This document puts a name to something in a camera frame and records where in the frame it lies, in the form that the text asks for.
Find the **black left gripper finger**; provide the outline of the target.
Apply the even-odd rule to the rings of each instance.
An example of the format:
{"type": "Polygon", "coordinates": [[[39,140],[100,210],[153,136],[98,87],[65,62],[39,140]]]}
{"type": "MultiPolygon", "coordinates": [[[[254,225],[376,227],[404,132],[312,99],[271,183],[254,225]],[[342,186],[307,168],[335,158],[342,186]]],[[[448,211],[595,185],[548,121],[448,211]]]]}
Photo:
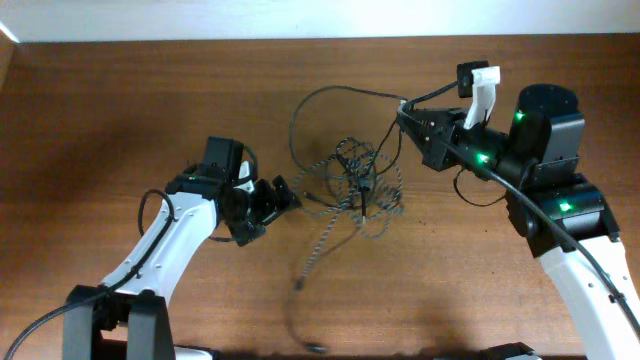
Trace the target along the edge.
{"type": "Polygon", "coordinates": [[[254,210],[257,220],[275,220],[279,200],[276,191],[264,179],[255,184],[254,210]]]}
{"type": "Polygon", "coordinates": [[[274,214],[292,211],[302,206],[298,196],[290,189],[282,176],[275,177],[272,186],[271,203],[274,214]]]}

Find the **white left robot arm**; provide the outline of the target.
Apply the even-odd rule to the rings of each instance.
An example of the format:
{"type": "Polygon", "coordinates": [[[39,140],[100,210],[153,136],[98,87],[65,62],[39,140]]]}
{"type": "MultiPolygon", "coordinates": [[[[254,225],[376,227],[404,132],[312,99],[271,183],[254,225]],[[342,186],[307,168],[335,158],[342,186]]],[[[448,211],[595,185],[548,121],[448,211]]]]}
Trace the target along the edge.
{"type": "Polygon", "coordinates": [[[245,246],[301,203],[282,177],[257,177],[239,141],[209,137],[201,162],[160,191],[160,210],[125,260],[97,287],[76,286],[64,316],[66,359],[215,359],[218,352],[175,344],[171,296],[201,244],[225,224],[245,246]]]}

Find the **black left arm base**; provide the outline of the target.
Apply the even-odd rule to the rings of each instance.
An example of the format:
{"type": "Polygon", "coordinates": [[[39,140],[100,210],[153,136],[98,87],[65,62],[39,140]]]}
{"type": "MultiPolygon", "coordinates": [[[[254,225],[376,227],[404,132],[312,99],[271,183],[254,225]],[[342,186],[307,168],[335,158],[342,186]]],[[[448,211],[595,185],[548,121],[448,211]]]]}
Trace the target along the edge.
{"type": "Polygon", "coordinates": [[[176,360],[218,360],[219,352],[209,348],[175,346],[176,360]]]}

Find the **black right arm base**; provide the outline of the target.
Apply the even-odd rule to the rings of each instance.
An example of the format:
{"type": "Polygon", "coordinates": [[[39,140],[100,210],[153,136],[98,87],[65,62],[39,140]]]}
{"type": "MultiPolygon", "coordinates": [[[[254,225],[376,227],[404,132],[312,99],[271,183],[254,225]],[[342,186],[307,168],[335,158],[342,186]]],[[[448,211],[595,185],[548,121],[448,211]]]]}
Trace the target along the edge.
{"type": "Polygon", "coordinates": [[[480,352],[482,360],[541,360],[538,354],[522,342],[487,348],[480,352]]]}

